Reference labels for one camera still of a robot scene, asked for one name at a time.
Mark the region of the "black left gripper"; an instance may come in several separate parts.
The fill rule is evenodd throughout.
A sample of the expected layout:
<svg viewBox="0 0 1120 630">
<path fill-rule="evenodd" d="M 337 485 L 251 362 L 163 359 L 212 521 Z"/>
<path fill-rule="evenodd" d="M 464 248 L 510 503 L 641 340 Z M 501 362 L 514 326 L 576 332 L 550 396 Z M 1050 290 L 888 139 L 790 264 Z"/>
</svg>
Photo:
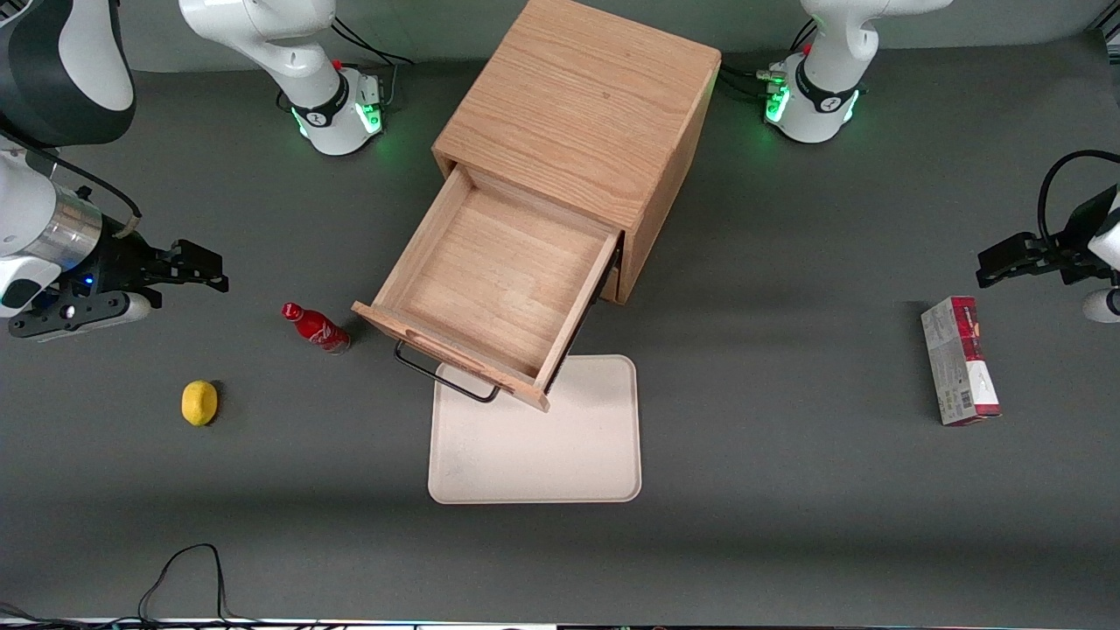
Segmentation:
<svg viewBox="0 0 1120 630">
<path fill-rule="evenodd" d="M 1117 187 L 1100 192 L 1068 215 L 1067 225 L 1053 233 L 1047 224 L 1047 197 L 1040 195 L 1037 212 L 1039 240 L 1033 233 L 1015 233 L 977 254 L 977 287 L 981 290 L 1023 276 L 1057 272 L 1064 284 L 1103 279 L 1117 286 L 1117 262 L 1108 262 L 1089 244 L 1117 228 Z"/>
</svg>

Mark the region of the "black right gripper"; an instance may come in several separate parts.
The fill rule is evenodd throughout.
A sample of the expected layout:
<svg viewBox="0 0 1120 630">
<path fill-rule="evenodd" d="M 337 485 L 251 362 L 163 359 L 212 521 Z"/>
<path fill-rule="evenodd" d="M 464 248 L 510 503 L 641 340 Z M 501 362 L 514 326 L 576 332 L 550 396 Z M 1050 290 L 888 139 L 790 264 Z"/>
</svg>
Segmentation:
<svg viewBox="0 0 1120 630">
<path fill-rule="evenodd" d="M 188 240 L 171 248 L 153 248 L 131 233 L 116 239 L 115 228 L 105 228 L 92 254 L 81 263 L 81 295 L 133 291 L 153 308 L 164 307 L 164 294 L 155 284 L 204 284 L 214 291 L 228 291 L 228 276 L 221 271 L 221 254 Z"/>
</svg>

